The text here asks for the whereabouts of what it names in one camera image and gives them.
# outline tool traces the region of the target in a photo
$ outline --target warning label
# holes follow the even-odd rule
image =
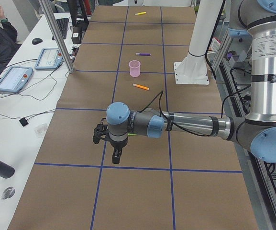
[[[253,60],[276,57],[276,34],[253,40]]]

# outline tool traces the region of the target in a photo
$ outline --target computer mouse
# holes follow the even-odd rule
[[[33,44],[33,45],[39,44],[39,43],[41,43],[41,42],[43,42],[43,40],[42,40],[41,38],[34,38],[34,39],[32,40],[32,44]]]

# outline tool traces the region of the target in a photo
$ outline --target cup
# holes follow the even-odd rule
[[[130,76],[138,77],[140,75],[141,63],[137,60],[133,60],[133,61],[130,61],[128,65],[129,65]]]

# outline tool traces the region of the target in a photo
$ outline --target black keyboard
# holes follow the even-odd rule
[[[69,19],[68,18],[58,18],[56,19],[57,24],[59,26],[61,35],[63,37],[63,39],[66,39],[66,34],[67,34],[67,30],[68,30],[68,25],[69,25]]]

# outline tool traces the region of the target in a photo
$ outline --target white table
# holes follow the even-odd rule
[[[55,14],[56,18],[69,17],[69,13]],[[67,39],[64,40],[68,51],[73,44],[71,41],[71,31],[67,33]],[[42,43],[32,45],[34,38],[43,39]],[[47,21],[43,16],[29,36],[26,38],[10,64],[28,59],[38,58],[42,48],[55,48],[57,44],[52,40],[52,33]],[[34,67],[34,62],[23,63],[22,66]],[[34,71],[33,76],[24,88],[37,83],[47,77],[52,71]],[[0,114],[10,117],[25,117],[28,115],[38,114],[47,110],[54,109],[61,95],[66,82],[67,68],[63,64],[52,76],[57,81],[54,90],[43,101],[37,101],[31,97],[22,97],[20,95],[11,95],[0,99]],[[44,98],[52,89],[55,81],[48,77],[41,83],[22,92],[24,95],[32,95],[36,98]],[[18,205],[23,189],[27,182],[33,163],[38,154],[43,137],[37,137],[35,128],[41,124],[49,125],[53,113],[38,115],[30,119],[29,124],[23,127],[18,119],[11,120],[0,116],[0,160],[15,168],[15,174],[4,179],[0,177],[0,230],[6,230],[13,217]],[[13,186],[15,194],[13,197],[1,200],[3,191]]]

